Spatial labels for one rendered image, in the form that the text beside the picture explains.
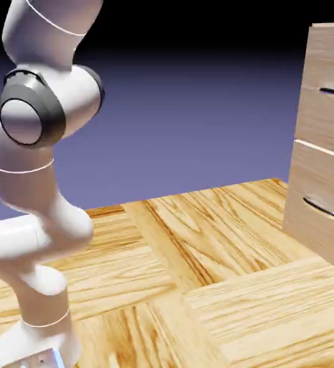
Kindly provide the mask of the light wood drawer front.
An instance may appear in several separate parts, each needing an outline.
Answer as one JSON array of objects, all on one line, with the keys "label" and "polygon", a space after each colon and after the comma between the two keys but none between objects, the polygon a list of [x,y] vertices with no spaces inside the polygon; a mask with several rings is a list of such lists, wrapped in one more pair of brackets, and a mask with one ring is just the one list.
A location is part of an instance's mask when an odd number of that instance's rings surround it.
[{"label": "light wood drawer front", "polygon": [[334,96],[301,89],[294,138],[334,152]]},{"label": "light wood drawer front", "polygon": [[309,207],[303,196],[334,211],[334,152],[296,139],[282,228],[334,266],[334,218]]}]

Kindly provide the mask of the light wood cabinet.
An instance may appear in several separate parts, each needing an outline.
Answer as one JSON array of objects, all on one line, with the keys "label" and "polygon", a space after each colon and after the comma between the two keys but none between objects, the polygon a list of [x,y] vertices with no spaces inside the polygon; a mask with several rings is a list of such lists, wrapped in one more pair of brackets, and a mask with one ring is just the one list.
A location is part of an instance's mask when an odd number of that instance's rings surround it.
[{"label": "light wood cabinet", "polygon": [[334,83],[334,23],[309,28],[301,89]]}]

